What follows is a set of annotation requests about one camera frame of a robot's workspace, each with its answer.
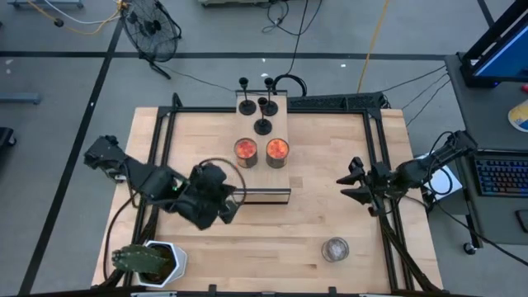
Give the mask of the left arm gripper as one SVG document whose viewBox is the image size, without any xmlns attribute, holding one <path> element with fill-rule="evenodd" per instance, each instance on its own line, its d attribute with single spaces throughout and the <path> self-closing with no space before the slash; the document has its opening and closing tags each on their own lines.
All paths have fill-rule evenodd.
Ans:
<svg viewBox="0 0 528 297">
<path fill-rule="evenodd" d="M 185 190 L 184 201 L 188 208 L 184 214 L 198 229 L 209 228 L 217 217 L 225 224 L 232 223 L 239 203 L 229 200 L 229 197 L 237 187 L 224 184 L 226 179 L 225 172 L 213 163 L 200 163 L 193 167 L 190 185 Z"/>
</svg>

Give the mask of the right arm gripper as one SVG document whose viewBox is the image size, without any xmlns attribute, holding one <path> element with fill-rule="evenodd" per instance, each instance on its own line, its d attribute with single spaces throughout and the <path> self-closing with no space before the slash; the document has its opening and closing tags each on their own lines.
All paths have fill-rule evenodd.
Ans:
<svg viewBox="0 0 528 297">
<path fill-rule="evenodd" d="M 340 192 L 360 204 L 369 204 L 368 211 L 372 217 L 387 214 L 384 197 L 389 185 L 389 169 L 383 163 L 375 163 L 370 171 L 365 172 L 364 164 L 359 157 L 354 157 L 349 165 L 350 174 L 337 180 L 337 184 L 354 185 L 357 188 L 343 189 Z"/>
</svg>

